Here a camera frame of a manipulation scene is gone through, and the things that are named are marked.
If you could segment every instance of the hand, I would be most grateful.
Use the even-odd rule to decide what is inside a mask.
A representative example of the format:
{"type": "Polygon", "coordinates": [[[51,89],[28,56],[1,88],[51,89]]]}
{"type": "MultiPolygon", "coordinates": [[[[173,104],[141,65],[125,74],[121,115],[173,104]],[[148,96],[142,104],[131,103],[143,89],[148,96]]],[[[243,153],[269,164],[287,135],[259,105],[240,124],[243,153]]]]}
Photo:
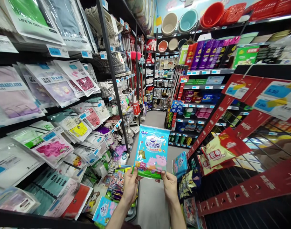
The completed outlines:
{"type": "Polygon", "coordinates": [[[138,181],[142,179],[142,177],[137,175],[138,169],[136,167],[134,167],[133,174],[131,168],[124,175],[124,191],[121,200],[124,200],[124,202],[129,206],[131,206],[132,203],[134,203],[135,201],[138,188],[138,181]]]}
{"type": "Polygon", "coordinates": [[[178,201],[177,197],[177,178],[169,172],[162,171],[161,178],[164,182],[165,195],[170,203],[178,201]]]}

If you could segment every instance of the snack bag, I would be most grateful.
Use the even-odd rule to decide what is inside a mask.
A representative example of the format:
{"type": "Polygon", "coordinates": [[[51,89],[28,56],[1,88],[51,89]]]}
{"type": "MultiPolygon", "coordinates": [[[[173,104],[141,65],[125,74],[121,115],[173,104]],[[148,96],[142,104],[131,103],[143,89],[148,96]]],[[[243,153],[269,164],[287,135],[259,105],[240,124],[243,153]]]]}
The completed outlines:
{"type": "Polygon", "coordinates": [[[167,169],[170,130],[140,125],[135,166],[141,177],[161,179],[167,169]]]}
{"type": "Polygon", "coordinates": [[[188,169],[186,152],[182,152],[173,161],[173,174],[179,179],[188,169]]]}
{"type": "Polygon", "coordinates": [[[211,168],[250,152],[250,148],[241,139],[236,137],[236,133],[231,127],[225,129],[219,136],[212,139],[201,149],[208,159],[211,168]]]}

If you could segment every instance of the red basket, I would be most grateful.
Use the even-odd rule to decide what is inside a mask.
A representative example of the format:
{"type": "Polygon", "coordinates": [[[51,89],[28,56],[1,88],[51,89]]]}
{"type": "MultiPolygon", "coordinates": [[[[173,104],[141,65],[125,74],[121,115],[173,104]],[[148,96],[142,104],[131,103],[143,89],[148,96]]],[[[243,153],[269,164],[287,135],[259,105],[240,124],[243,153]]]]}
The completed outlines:
{"type": "Polygon", "coordinates": [[[228,25],[237,23],[237,21],[243,15],[245,10],[246,3],[240,3],[233,6],[230,6],[228,9],[224,11],[224,14],[221,18],[220,25],[228,25]]]}
{"type": "Polygon", "coordinates": [[[291,0],[261,0],[246,8],[244,14],[254,10],[250,21],[291,14],[291,0]]]}

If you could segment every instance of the green package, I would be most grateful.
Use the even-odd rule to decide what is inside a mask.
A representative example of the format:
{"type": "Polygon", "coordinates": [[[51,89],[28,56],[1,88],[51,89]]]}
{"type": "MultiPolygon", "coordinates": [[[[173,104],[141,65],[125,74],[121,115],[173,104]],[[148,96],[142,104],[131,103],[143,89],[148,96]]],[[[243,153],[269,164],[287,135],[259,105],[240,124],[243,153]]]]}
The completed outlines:
{"type": "Polygon", "coordinates": [[[238,65],[251,65],[256,61],[256,57],[259,51],[259,46],[238,48],[237,54],[234,58],[233,68],[238,65]]]}

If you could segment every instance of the store aisle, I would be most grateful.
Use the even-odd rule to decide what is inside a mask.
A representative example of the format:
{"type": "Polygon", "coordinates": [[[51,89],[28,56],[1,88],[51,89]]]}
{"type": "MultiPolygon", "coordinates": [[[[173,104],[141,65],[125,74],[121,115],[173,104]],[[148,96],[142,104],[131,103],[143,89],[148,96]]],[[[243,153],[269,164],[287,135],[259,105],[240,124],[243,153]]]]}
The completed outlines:
{"type": "MultiPolygon", "coordinates": [[[[162,111],[150,111],[146,115],[143,125],[164,128],[166,113],[162,111]]],[[[131,155],[127,165],[134,165],[138,138],[132,146],[131,155]]],[[[172,160],[177,157],[183,149],[169,146],[167,156],[167,171],[172,172],[172,160]]],[[[163,183],[144,178],[140,181],[139,204],[137,218],[133,224],[139,224],[142,229],[169,229],[168,203],[165,201],[163,183]]]]}

